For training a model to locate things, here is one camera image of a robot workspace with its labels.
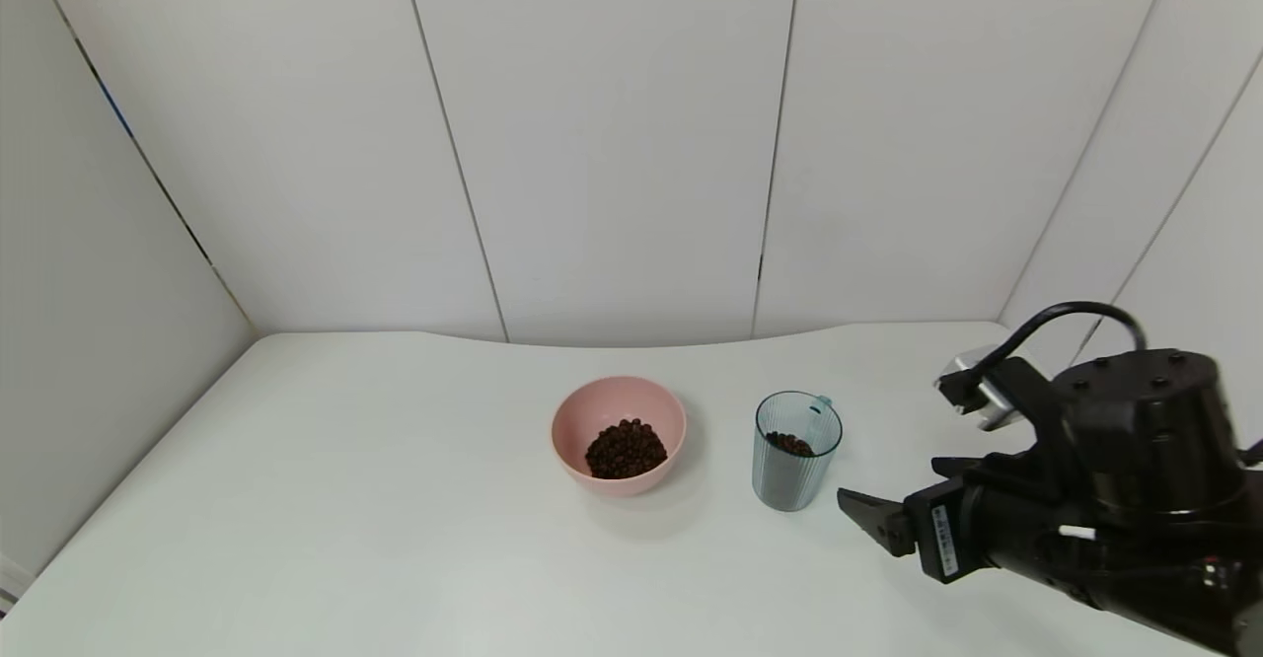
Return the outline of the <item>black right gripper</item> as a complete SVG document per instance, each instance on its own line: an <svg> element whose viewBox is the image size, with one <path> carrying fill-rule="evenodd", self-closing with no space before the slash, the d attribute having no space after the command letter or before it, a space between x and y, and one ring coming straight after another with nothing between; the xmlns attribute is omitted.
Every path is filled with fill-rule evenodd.
<svg viewBox="0 0 1263 657"><path fill-rule="evenodd" d="M922 571L935 581L997 569L1065 585L1048 545L1055 521L1077 500L1077 470L980 457L933 457L930 469L943 481L903 504L839 489L839 509L890 556L912 556L919 545Z"/></svg>

